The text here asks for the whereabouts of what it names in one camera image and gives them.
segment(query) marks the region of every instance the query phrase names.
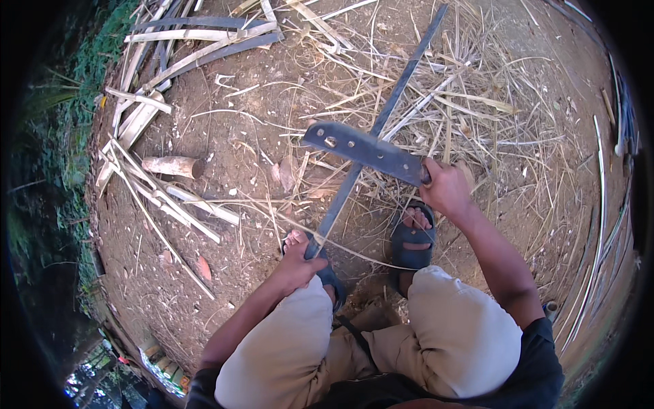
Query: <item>khaki pants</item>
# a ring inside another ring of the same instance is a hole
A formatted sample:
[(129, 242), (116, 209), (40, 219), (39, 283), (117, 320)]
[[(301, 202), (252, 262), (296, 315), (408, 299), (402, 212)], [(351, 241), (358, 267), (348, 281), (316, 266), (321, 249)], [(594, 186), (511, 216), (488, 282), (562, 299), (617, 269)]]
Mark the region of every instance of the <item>khaki pants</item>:
[[(468, 398), (499, 388), (520, 358), (522, 331), (481, 291), (429, 266), (413, 276), (409, 324), (363, 332), (381, 372), (431, 393)], [(314, 277), (254, 327), (216, 380), (227, 409), (303, 408), (334, 382), (373, 372), (351, 334), (330, 337), (332, 303)]]

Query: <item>dirt ground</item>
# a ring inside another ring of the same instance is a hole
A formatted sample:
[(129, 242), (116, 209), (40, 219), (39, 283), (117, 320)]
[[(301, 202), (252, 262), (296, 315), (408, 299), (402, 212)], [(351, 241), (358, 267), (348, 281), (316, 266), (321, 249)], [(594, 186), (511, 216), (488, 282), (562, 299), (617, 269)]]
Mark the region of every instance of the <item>dirt ground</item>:
[[(281, 4), (274, 0), (271, 3), (273, 8)], [(337, 3), (320, 1), (310, 7), (321, 15), (346, 7), (354, 1)], [(505, 36), (512, 58), (538, 56), (549, 60), (530, 60), (528, 66), (537, 75), (539, 83), (536, 87), (541, 90), (542, 103), (554, 107), (557, 134), (566, 136), (556, 154), (547, 161), (551, 169), (548, 187), (552, 189), (549, 196), (552, 216), (548, 218), (545, 213), (542, 214), (541, 209), (534, 205), (534, 192), (523, 188), (534, 184), (535, 180), (531, 174), (523, 177), (525, 165), (519, 160), (515, 161), (515, 171), (508, 173), (506, 180), (497, 182), (498, 198), (491, 201), (490, 208), (488, 183), (481, 185), (473, 196), (527, 259), (534, 272), (541, 300), (556, 300), (562, 304), (577, 273), (589, 232), (591, 208), (599, 205), (593, 115), (597, 115), (600, 131), (604, 135), (604, 151), (611, 152), (613, 147), (607, 137), (610, 126), (600, 93), (601, 88), (605, 88), (609, 95), (613, 90), (608, 59), (582, 30), (543, 2), (525, 2), (538, 26), (519, 0), (480, 0), (471, 3), (476, 8), (481, 7), (484, 13), (492, 10), (498, 22), (496, 31)], [(206, 1), (202, 11), (196, 15), (227, 15), (237, 4), (238, 1)], [(369, 30), (367, 27), (374, 6), (368, 5), (342, 14), (330, 20), (330, 23), (345, 22), (347, 15), (347, 25), (365, 33)], [(429, 23), (431, 10), (431, 2), (410, 0), (399, 4), (394, 0), (380, 1), (376, 22), (387, 25), (389, 29), (375, 34), (375, 40), (379, 39), (376, 44), (379, 51), (391, 53), (394, 48), (400, 47), (410, 54), (416, 46), (411, 15), (415, 18), (417, 30), (422, 33)], [(289, 18), (301, 25), (295, 12), (276, 13), (280, 22)], [(333, 25), (347, 32), (342, 29), (343, 26)], [(450, 13), (445, 19), (444, 30), (451, 32), (452, 29), (453, 17)], [(324, 107), (318, 105), (316, 98), (292, 86), (298, 83), (299, 78), (303, 78), (306, 84), (317, 85), (312, 90), (316, 90), (319, 99), (325, 103), (337, 102), (343, 96), (352, 95), (353, 90), (343, 87), (343, 79), (349, 78), (349, 74), (342, 67), (330, 63), (306, 66), (301, 59), (304, 50), (297, 40), (298, 33), (285, 32), (285, 35), (284, 41), (273, 44), (268, 51), (254, 49), (228, 56), (175, 78), (171, 89), (164, 94), (166, 102), (175, 107), (173, 115), (160, 113), (141, 136), (133, 152), (138, 157), (172, 154), (202, 159), (205, 170), (198, 180), (183, 177), (172, 180), (205, 199), (234, 198), (229, 195), (233, 188), (252, 198), (265, 199), (269, 194), (271, 199), (280, 200), (288, 196), (282, 186), (272, 179), (271, 164), (262, 155), (252, 154), (241, 142), (256, 151), (261, 150), (272, 162), (279, 163), (291, 152), (291, 144), (297, 143), (289, 136), (280, 136), (292, 130), (287, 131), (279, 126), (304, 129), (306, 121), (299, 116), (320, 112)], [(201, 46), (199, 41), (178, 43), (173, 61)], [(147, 66), (141, 70), (142, 80), (148, 77), (149, 70)], [(225, 99), (224, 96), (232, 90), (218, 87), (214, 83), (216, 74), (235, 75), (233, 82), (228, 84), (239, 89), (256, 84), (261, 86)], [(120, 73), (114, 72), (109, 76), (108, 84), (116, 86), (119, 78)], [(318, 86), (322, 85), (337, 90), (341, 95), (319, 90)], [(388, 94), (390, 87), (383, 95), (387, 97)], [(228, 106), (228, 102), (233, 104), (233, 108)], [(94, 129), (98, 146), (107, 140), (113, 108), (110, 98), (104, 111), (96, 115)], [(211, 109), (241, 108), (260, 120), (279, 126), (263, 126), (247, 116), (231, 112), (191, 118), (193, 114)], [(521, 108), (527, 113), (531, 110), (531, 107)], [(610, 155), (613, 158), (610, 163), (608, 156), (607, 153), (605, 164), (611, 171), (606, 181), (607, 229), (612, 228), (617, 220), (626, 181), (621, 160)], [(343, 163), (330, 156), (324, 160), (333, 166)], [(507, 163), (513, 168), (514, 162)], [(479, 183), (483, 169), (474, 167), (473, 172)], [(309, 164), (306, 175), (325, 177), (330, 173), (327, 169)], [(369, 211), (375, 209), (375, 198), (365, 196), (365, 192), (362, 188), (356, 195), (357, 203), (348, 201), (330, 238), (362, 255), (388, 262), (390, 236), (382, 229), (395, 210), (381, 208)], [(239, 194), (236, 198), (245, 197)], [(330, 198), (301, 198), (311, 203), (293, 207), (289, 217), (316, 230)], [(240, 226), (190, 209), (220, 235), (222, 241), (216, 244), (202, 233), (189, 230), (150, 207), (154, 220), (192, 268), (198, 255), (206, 258), (213, 273), (211, 281), (205, 280), (216, 295), (216, 300), (212, 301), (181, 271), (179, 265), (179, 271), (162, 266), (159, 255), (165, 247), (148, 227), (123, 181), (114, 176), (105, 195), (96, 204), (95, 233), (100, 237), (99, 248), (107, 271), (107, 275), (101, 279), (107, 302), (136, 344), (153, 334), (171, 358), (187, 372), (194, 373), (203, 346), (212, 333), (263, 282), (279, 261), (281, 255), (274, 227), (259, 212), (245, 204), (227, 206), (241, 214)], [(287, 223), (281, 223), (281, 226), (284, 229), (291, 227)], [(382, 296), (398, 309), (401, 316), (406, 317), (405, 303), (385, 285), (386, 267), (331, 245), (326, 248), (337, 275), (345, 281), (352, 294), (343, 311), (345, 315), (352, 317), (368, 300)], [(594, 247), (589, 251), (592, 256)], [(472, 249), (465, 237), (447, 220), (439, 225), (433, 262), (463, 282), (488, 292)]]

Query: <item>forearm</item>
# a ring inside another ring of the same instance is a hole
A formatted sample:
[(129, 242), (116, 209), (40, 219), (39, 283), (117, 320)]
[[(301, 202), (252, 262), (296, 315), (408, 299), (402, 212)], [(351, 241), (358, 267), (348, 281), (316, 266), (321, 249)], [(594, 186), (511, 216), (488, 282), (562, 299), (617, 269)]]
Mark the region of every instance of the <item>forearm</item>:
[(211, 336), (202, 351), (200, 369), (224, 364), (248, 332), (266, 318), (283, 298), (282, 291), (269, 281), (263, 282)]
[(517, 315), (523, 314), (523, 311), (512, 308), (517, 300), (535, 300), (535, 303), (529, 303), (534, 304), (530, 305), (530, 310), (540, 307), (534, 278), (522, 255), (476, 204), (470, 202), (468, 208), (452, 222), (461, 229), (472, 246), (491, 293), (516, 321), (519, 320)]

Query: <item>machete handle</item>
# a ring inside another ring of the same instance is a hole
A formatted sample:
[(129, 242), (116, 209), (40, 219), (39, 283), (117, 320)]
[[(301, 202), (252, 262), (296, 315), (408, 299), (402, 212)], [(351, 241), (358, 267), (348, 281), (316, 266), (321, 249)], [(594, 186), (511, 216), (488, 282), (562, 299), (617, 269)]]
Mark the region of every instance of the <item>machete handle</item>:
[(427, 167), (425, 165), (422, 165), (422, 171), (420, 173), (420, 182), (422, 182), (422, 184), (427, 187), (429, 187), (432, 184), (432, 176), (429, 174), (429, 171), (427, 170)]

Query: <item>black sandal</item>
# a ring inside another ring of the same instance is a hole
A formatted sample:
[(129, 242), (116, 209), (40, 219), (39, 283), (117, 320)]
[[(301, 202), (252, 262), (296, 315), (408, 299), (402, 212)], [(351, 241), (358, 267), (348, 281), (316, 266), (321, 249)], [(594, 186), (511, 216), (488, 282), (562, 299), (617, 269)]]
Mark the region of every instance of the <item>black sandal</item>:
[[(307, 234), (309, 240), (313, 238), (313, 235), (311, 233), (308, 232), (305, 233)], [(324, 247), (320, 250), (318, 257), (324, 258), (329, 262), (329, 258), (327, 257), (327, 250), (325, 250)], [(341, 307), (345, 305), (345, 299), (347, 298), (347, 291), (345, 290), (345, 286), (343, 285), (343, 282), (338, 277), (336, 277), (336, 273), (332, 268), (331, 262), (327, 264), (327, 267), (323, 268), (322, 270), (319, 270), (316, 273), (316, 275), (320, 277), (320, 280), (322, 281), (322, 285), (334, 286), (334, 294), (336, 295), (336, 302), (334, 303), (334, 308), (332, 312), (336, 313), (336, 311), (340, 310)]]
[[(392, 261), (393, 264), (399, 267), (414, 268), (420, 270), (427, 267), (432, 263), (432, 253), (434, 251), (434, 243), (436, 242), (436, 226), (434, 225), (434, 212), (422, 202), (411, 201), (408, 207), (418, 207), (425, 215), (429, 224), (432, 227), (428, 230), (408, 227), (402, 222), (404, 214), (400, 214), (397, 227), (390, 238), (392, 247)], [(427, 244), (429, 247), (424, 250), (407, 250), (404, 248), (404, 243), (412, 244)], [(399, 295), (407, 298), (406, 294), (400, 291), (400, 273), (407, 270), (399, 268), (392, 268), (388, 273), (390, 279), (390, 287), (398, 292)]]

